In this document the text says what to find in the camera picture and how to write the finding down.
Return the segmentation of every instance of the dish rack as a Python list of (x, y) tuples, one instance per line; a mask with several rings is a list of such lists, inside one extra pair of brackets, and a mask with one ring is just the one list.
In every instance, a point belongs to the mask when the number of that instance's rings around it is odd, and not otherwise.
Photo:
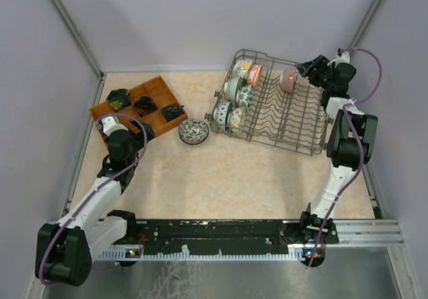
[[(237, 134), (221, 128), (213, 119), (214, 109), (227, 102), (224, 83), (232, 76), (237, 60), (250, 59), (263, 65), (262, 76), (254, 90), (251, 107), (247, 110), (243, 130)], [(280, 74), (296, 62), (273, 58), (265, 53), (241, 49), (233, 58), (226, 79), (210, 114), (205, 114), (211, 130), (248, 141), (260, 142), (306, 155), (320, 154), (324, 149), (328, 118), (320, 106), (322, 89), (297, 77), (291, 94), (280, 88)]]

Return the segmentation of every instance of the wall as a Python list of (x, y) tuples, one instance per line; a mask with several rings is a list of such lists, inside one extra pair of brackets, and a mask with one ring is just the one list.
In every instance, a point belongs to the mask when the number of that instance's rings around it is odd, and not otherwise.
[(22, 298), (57, 219), (96, 77), (49, 0), (0, 0), (0, 298)]
[(62, 1), (101, 69), (125, 71), (224, 68), (241, 48), (296, 61), (334, 55), (372, 0)]
[[(384, 67), (376, 95), (363, 104), (379, 117), (370, 162), (387, 214), (396, 217), (409, 255), (428, 297), (428, 0), (385, 0), (360, 47), (372, 50)], [(363, 98), (378, 71), (373, 59), (357, 54), (351, 88)]]

